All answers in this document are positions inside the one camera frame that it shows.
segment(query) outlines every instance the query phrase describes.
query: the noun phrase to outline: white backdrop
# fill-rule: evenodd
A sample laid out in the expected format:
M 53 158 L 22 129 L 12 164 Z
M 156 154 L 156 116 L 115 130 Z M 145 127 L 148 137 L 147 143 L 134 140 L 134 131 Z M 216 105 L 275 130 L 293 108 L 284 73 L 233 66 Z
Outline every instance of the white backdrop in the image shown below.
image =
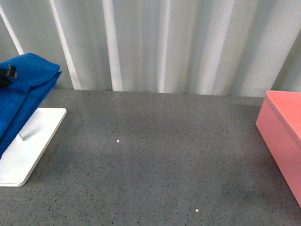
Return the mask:
M 262 97 L 301 91 L 301 0 L 0 0 L 0 61 L 57 87 Z

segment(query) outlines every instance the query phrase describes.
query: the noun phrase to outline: stand base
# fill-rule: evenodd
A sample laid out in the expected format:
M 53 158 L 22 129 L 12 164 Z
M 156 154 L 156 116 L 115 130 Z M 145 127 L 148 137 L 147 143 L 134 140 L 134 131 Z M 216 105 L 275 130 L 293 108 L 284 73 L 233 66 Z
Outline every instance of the stand base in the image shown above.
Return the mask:
M 0 160 L 0 186 L 26 183 L 63 121 L 64 108 L 38 108 Z

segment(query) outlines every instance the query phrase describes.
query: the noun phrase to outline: blue cloth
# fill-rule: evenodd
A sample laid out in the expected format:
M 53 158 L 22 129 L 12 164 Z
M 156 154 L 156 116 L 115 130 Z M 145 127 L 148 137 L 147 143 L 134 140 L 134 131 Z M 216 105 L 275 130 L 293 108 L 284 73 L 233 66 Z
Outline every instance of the blue cloth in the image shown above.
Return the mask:
M 16 67 L 18 76 L 0 89 L 0 158 L 16 135 L 55 86 L 60 66 L 27 53 L 0 63 Z

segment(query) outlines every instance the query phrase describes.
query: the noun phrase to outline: pink box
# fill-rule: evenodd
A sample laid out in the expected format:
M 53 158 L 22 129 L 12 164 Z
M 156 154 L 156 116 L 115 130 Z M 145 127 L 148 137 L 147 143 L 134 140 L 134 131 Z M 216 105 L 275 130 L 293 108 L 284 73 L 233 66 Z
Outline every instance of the pink box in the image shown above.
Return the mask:
M 267 91 L 256 126 L 301 207 L 301 93 Z

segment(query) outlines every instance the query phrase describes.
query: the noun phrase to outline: speckled gray surface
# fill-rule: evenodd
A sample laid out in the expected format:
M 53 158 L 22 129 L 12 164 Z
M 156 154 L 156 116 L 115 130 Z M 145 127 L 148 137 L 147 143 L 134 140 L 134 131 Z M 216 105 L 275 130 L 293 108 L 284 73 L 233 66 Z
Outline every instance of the speckled gray surface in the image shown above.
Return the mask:
M 0 225 L 299 226 L 261 104 L 53 90 L 41 106 L 67 115 L 28 182 L 0 188 Z

